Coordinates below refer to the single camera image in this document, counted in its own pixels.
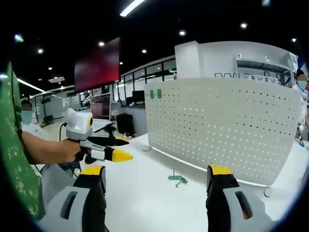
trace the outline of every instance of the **perforated white panel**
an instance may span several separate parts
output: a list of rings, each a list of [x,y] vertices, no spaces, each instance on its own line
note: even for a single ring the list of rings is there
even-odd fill
[[[290,153],[300,107],[290,88],[189,78],[149,83],[145,95],[149,145],[192,165],[271,185]]]

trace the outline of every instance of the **red screen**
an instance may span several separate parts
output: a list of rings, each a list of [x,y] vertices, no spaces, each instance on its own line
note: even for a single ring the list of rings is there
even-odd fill
[[[75,64],[75,92],[119,80],[120,38],[114,39]]]

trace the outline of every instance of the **robotic hand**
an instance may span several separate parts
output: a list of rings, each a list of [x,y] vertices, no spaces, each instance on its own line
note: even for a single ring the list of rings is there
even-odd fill
[[[80,142],[81,152],[76,155],[77,160],[84,158],[84,153],[91,149],[91,158],[98,160],[110,160],[112,162],[121,162],[133,159],[128,153],[111,148],[113,145],[125,145],[121,139],[116,139],[109,133],[109,137],[96,136],[92,131],[93,118],[90,112],[76,112],[69,108],[66,111],[65,123],[67,137]]]

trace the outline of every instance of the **television screen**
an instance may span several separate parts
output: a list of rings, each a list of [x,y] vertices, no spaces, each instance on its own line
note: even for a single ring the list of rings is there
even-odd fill
[[[93,118],[110,120],[111,93],[102,94],[92,98],[91,113]]]
[[[114,39],[75,64],[75,93],[119,80],[120,38]]]

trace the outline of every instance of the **hand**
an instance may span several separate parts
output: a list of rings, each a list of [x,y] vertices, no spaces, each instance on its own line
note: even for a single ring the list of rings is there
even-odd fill
[[[64,162],[73,162],[75,161],[76,153],[81,151],[81,147],[78,141],[65,139],[60,142],[60,151],[65,159]]]

